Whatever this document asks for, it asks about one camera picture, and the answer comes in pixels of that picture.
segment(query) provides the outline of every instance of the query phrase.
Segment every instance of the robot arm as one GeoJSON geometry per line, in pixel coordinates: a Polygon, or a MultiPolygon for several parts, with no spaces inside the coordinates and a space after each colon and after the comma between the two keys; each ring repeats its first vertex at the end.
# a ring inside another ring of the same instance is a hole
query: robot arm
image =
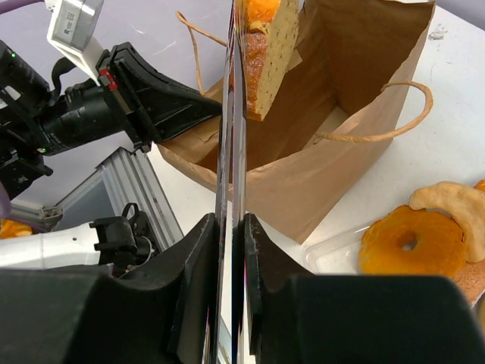
{"type": "Polygon", "coordinates": [[[46,6],[53,9],[48,41],[64,55],[52,70],[53,90],[0,41],[0,218],[7,215],[8,200],[52,175],[45,155],[121,131],[135,149],[148,152],[152,143],[222,112],[218,102],[159,73],[130,43],[103,50],[92,37],[102,1],[57,0],[46,6]],[[89,79],[62,95],[60,77],[75,67],[89,79]]]}
{"type": "Polygon", "coordinates": [[[161,252],[146,213],[129,204],[120,217],[71,229],[0,240],[0,268],[53,269],[112,265],[117,277],[161,252]],[[134,207],[133,217],[127,218],[134,207]]]}

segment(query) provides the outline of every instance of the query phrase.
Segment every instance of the gray wall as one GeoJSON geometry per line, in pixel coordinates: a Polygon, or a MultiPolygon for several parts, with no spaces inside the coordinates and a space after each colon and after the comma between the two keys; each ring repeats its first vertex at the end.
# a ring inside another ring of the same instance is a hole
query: gray wall
{"type": "Polygon", "coordinates": [[[436,3],[468,23],[485,30],[485,0],[437,0],[436,3]]]}

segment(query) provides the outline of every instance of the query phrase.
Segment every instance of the red clip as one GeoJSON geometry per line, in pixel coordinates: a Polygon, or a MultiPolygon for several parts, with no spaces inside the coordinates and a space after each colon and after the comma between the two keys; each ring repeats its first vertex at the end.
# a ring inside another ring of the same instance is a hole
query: red clip
{"type": "Polygon", "coordinates": [[[113,90],[113,89],[118,88],[118,85],[117,85],[116,81],[114,80],[113,75],[111,75],[111,73],[108,71],[107,68],[103,68],[103,69],[99,70],[99,74],[101,74],[101,76],[103,76],[103,77],[106,77],[106,80],[108,80],[108,82],[109,82],[109,84],[107,85],[109,89],[113,90]]]}

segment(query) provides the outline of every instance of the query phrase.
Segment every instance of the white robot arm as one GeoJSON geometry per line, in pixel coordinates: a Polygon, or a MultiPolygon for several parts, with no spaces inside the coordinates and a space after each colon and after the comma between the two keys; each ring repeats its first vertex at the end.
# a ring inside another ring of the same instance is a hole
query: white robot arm
{"type": "Polygon", "coordinates": [[[53,269],[113,265],[122,275],[161,252],[146,213],[128,204],[123,215],[58,232],[0,240],[0,268],[53,269]],[[128,212],[134,207],[131,218],[128,212]]]}
{"type": "Polygon", "coordinates": [[[0,240],[0,268],[51,269],[97,265],[98,233],[88,224],[54,233],[0,240]]]}

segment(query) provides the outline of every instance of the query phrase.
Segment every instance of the bread slice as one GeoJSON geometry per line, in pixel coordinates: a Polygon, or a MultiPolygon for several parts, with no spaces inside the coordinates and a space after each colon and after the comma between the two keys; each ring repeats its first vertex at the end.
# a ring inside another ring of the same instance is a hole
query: bread slice
{"type": "Polygon", "coordinates": [[[248,116],[263,121],[292,60],[298,36],[299,0],[249,0],[247,6],[248,116]]]}
{"type": "Polygon", "coordinates": [[[473,306],[485,291],[485,260],[478,263],[465,263],[465,267],[458,271],[453,281],[473,306]]]}

